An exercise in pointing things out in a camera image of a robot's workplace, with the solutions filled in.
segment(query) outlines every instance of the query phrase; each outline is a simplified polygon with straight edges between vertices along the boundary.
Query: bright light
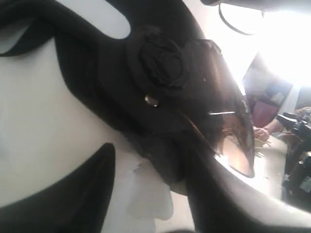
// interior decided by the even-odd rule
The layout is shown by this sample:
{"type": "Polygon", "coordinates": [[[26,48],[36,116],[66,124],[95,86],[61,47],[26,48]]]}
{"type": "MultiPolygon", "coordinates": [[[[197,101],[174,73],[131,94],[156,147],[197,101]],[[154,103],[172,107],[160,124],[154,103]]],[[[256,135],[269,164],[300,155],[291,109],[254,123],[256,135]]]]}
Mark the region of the bright light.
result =
{"type": "Polygon", "coordinates": [[[293,84],[311,86],[311,16],[266,13],[264,28],[259,52],[267,67],[293,84]]]}

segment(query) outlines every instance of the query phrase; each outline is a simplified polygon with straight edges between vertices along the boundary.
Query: hand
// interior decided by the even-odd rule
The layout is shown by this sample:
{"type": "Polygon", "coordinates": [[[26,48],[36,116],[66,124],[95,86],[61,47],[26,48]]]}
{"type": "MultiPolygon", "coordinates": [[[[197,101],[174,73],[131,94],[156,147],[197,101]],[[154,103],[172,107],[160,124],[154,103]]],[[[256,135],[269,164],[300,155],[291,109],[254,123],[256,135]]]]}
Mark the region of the hand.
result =
{"type": "Polygon", "coordinates": [[[255,138],[258,138],[260,141],[267,141],[270,133],[265,129],[265,128],[257,128],[257,127],[253,127],[254,130],[254,136],[255,138]]]}

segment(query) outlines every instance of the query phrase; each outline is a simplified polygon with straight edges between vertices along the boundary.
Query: white mannequin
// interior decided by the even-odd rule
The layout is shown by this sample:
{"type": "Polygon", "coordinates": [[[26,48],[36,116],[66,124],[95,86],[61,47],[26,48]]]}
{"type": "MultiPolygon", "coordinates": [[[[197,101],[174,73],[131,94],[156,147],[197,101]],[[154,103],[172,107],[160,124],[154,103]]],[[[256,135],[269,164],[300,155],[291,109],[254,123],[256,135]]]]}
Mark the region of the white mannequin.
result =
{"type": "MultiPolygon", "coordinates": [[[[110,37],[130,33],[126,18],[103,0],[58,2],[110,37]]],[[[0,52],[31,22],[0,32],[0,52]]],[[[173,214],[169,187],[119,132],[69,92],[54,40],[22,56],[0,58],[0,207],[59,181],[106,142],[116,149],[116,177],[103,232],[154,232],[155,218],[173,214]]]]}

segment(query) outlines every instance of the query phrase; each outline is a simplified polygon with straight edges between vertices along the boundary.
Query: black fabric rose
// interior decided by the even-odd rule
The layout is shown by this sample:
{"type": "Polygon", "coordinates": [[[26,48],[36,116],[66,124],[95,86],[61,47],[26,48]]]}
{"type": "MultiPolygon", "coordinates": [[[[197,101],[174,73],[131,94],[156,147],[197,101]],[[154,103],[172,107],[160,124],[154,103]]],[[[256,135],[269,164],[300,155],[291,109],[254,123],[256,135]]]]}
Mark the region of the black fabric rose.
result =
{"type": "Polygon", "coordinates": [[[187,81],[181,52],[172,41],[162,36],[147,38],[138,59],[156,86],[180,89],[187,81]]]}

